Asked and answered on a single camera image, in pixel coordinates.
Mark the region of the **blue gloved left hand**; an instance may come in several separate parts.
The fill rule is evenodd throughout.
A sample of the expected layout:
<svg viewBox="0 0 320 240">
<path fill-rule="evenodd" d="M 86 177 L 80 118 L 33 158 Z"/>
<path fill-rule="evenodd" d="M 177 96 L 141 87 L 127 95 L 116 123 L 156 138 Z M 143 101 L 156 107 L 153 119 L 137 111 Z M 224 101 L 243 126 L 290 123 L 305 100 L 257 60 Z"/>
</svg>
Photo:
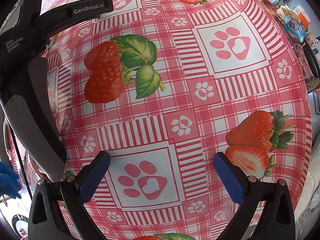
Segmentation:
<svg viewBox="0 0 320 240">
<path fill-rule="evenodd" d="M 6 163 L 0 163 L 0 195 L 7 195 L 10 198 L 19 198 L 21 185 L 18 182 L 19 176 Z"/>
</svg>

